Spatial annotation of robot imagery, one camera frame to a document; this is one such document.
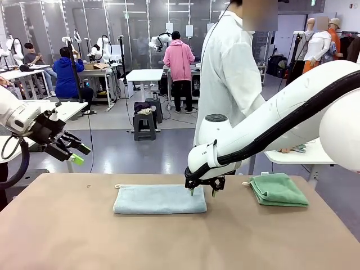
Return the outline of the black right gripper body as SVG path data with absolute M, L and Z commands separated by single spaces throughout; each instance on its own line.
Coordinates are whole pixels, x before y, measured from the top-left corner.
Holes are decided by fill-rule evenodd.
M 212 189 L 224 189 L 225 185 L 225 176 L 219 175 L 217 177 L 209 178 L 209 179 L 188 179 L 185 181 L 185 188 L 194 189 L 197 186 L 210 186 Z

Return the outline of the blue-grey towel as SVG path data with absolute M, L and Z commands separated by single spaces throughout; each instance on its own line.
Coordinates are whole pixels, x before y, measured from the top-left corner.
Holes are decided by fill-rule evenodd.
M 120 184 L 115 214 L 196 214 L 207 212 L 202 187 L 193 196 L 181 184 Z

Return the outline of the wooden shoe rack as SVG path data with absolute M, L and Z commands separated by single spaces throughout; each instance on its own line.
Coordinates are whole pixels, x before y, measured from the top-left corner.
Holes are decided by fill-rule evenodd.
M 267 67 L 266 67 L 265 64 L 263 64 L 263 65 L 258 65 L 258 69 L 259 69 L 259 73 L 260 73 L 260 77 L 261 77 L 261 84 L 262 84 L 262 86 L 264 86 L 264 81 L 265 81 L 265 75 L 266 75 Z

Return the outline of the white desk with black object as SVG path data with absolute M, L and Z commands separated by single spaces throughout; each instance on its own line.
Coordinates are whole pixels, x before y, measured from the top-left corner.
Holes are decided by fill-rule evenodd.
M 20 97 L 23 100 L 45 100 L 51 97 L 43 70 L 13 70 L 2 72 L 0 75 L 19 86 Z

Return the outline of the person's right forearm white sleeve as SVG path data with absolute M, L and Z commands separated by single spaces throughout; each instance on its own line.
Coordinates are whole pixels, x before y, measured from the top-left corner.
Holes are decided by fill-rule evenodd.
M 242 113 L 248 117 L 265 102 L 261 92 L 247 91 L 242 99 Z

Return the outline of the green towel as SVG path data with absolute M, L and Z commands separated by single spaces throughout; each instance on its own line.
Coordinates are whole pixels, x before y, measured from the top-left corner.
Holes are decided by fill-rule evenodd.
M 306 208 L 309 201 L 285 173 L 252 176 L 243 186 L 250 187 L 260 205 Z

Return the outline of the white desk with cardboard box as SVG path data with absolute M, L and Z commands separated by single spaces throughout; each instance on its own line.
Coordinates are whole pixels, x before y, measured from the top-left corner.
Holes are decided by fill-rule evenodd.
M 78 75 L 81 81 L 86 81 L 93 89 L 93 103 L 106 105 L 105 111 L 110 111 L 119 99 L 115 68 L 85 69 Z

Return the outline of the grey plastic stool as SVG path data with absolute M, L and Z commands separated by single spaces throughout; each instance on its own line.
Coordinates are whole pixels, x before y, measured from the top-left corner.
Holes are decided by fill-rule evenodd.
M 161 124 L 163 122 L 163 111 L 160 98 L 146 98 L 146 102 L 155 108 L 157 122 Z
M 133 117 L 134 140 L 156 140 L 156 117 L 151 112 L 148 115 L 135 114 Z

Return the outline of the white computer tower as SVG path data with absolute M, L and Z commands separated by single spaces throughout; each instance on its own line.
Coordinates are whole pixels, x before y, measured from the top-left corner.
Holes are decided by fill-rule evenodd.
M 120 88 L 120 98 L 129 99 L 134 95 L 133 82 L 124 81 L 123 78 L 118 79 L 118 87 Z

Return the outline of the seated person in grey shirt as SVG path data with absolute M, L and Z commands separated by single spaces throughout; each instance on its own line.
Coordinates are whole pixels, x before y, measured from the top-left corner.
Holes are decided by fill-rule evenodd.
M 27 50 L 27 54 L 24 56 L 24 63 L 29 65 L 45 65 L 43 57 L 40 53 L 36 53 L 33 44 L 27 42 L 24 44 L 24 47 Z M 46 79 L 48 90 L 51 96 L 55 96 L 55 91 L 53 89 L 52 77 L 57 78 L 57 74 L 52 70 L 52 68 L 47 67 L 44 70 L 44 76 Z

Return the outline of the black braided right arm sleeve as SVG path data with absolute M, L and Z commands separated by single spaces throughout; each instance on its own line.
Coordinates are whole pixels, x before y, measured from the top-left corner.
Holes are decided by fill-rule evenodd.
M 319 135 L 315 119 L 326 108 L 360 87 L 360 70 L 347 71 L 332 83 L 308 86 L 295 97 L 289 87 L 273 96 L 230 131 L 193 148 L 185 178 L 209 179 L 235 170 L 259 152 L 295 146 Z

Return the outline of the black tripod pole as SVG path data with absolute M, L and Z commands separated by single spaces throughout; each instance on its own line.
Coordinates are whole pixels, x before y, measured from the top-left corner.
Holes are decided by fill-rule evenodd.
M 78 78 L 77 67 L 76 67 L 74 53 L 73 53 L 73 44 L 72 44 L 71 38 L 67 37 L 65 39 L 65 43 L 70 52 L 71 66 L 72 66 L 72 70 L 73 70 L 73 74 L 74 74 L 74 78 L 75 78 L 75 86 L 76 86 L 76 90 L 78 91 L 78 100 L 80 103 L 83 103 L 82 95 L 80 92 L 80 84 L 79 84 L 79 78 Z

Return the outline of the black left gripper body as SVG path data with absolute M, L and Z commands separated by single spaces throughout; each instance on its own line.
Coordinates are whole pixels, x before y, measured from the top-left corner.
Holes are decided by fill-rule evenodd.
M 42 151 L 55 158 L 54 146 L 65 145 L 62 140 L 62 131 L 65 122 L 61 119 L 58 121 L 49 120 L 51 112 L 40 113 L 31 127 L 30 139 L 42 147 Z

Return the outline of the person in white shirt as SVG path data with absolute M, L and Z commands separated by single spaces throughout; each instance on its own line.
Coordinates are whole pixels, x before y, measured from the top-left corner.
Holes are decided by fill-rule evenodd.
M 243 28 L 242 18 L 243 0 L 230 0 L 204 39 L 195 146 L 201 144 L 200 126 L 207 115 L 225 115 L 234 127 L 246 118 L 242 113 L 244 94 L 247 91 L 262 93 L 252 50 L 254 32 Z

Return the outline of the person in blue hoodie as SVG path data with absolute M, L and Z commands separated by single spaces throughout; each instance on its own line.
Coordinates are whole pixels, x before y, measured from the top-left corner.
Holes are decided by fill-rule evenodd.
M 55 94 L 57 98 L 78 98 L 78 91 L 75 86 L 75 78 L 71 66 L 70 52 L 67 47 L 61 47 L 59 52 L 61 58 L 54 62 L 52 68 L 57 74 Z M 81 73 L 85 69 L 83 60 L 76 50 L 73 50 L 73 53 L 76 55 L 76 71 L 77 73 Z M 90 87 L 80 87 L 80 92 L 82 99 L 88 103 L 88 105 L 83 108 L 83 111 L 92 110 L 93 89 Z

